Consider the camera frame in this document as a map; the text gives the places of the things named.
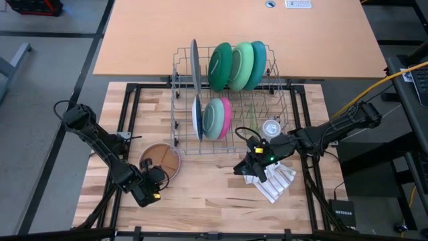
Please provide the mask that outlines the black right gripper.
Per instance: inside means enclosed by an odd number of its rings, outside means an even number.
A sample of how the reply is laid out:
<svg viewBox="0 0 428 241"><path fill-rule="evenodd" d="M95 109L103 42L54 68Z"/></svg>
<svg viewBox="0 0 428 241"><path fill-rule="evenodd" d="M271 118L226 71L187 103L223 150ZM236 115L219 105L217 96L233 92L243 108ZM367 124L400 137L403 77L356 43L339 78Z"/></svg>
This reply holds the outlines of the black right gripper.
<svg viewBox="0 0 428 241"><path fill-rule="evenodd" d="M294 154L298 148L298 139L292 135L279 135L268 142L265 139L259 140L252 136L246 141L246 144L249 148L246 160L240 161L233 168L233 174L253 175L254 170L256 176L263 183L267 181L264 167Z"/></svg>

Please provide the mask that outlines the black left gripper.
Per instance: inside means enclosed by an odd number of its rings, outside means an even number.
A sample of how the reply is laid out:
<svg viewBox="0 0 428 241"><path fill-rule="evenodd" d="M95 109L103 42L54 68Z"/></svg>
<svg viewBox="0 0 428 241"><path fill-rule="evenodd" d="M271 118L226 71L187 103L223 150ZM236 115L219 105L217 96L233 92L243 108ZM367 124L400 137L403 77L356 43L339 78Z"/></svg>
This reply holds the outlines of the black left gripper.
<svg viewBox="0 0 428 241"><path fill-rule="evenodd" d="M168 179L167 173L159 166L152 168L152 159L139 161L139 169L132 182L131 194L140 207L146 207L161 199L162 183Z"/></svg>

